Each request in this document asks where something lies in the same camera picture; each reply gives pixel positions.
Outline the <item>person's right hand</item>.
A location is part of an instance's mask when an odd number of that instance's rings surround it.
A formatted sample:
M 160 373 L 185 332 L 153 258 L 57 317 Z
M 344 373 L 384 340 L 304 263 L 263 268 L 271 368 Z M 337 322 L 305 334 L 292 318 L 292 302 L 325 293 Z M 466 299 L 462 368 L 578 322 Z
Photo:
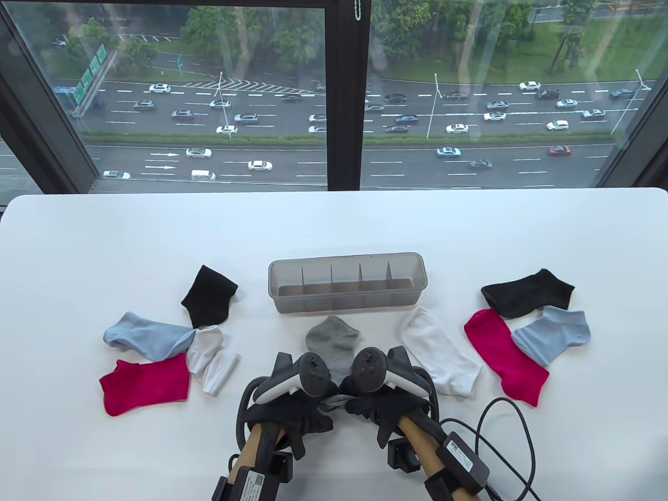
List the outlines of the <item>person's right hand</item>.
M 351 397 L 344 404 L 348 414 L 362 416 L 377 425 L 377 443 L 381 449 L 387 446 L 393 433 L 404 435 L 399 427 L 402 418 L 408 418 L 426 432 L 434 429 L 429 402 L 399 387 L 382 386 L 377 391 L 364 392 L 349 375 L 339 385 L 339 394 Z

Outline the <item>person's left hand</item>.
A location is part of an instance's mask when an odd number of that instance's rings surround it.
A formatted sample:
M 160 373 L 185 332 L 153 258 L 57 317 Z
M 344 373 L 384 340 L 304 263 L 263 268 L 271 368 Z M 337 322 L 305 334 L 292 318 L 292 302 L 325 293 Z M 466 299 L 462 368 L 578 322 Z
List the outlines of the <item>person's left hand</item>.
M 333 430 L 331 417 L 321 413 L 320 400 L 299 390 L 285 393 L 264 404 L 255 403 L 242 415 L 242 422 L 252 430 L 260 425 L 262 437 L 274 441 L 276 449 L 291 448 L 294 460 L 306 454 L 303 437 Z

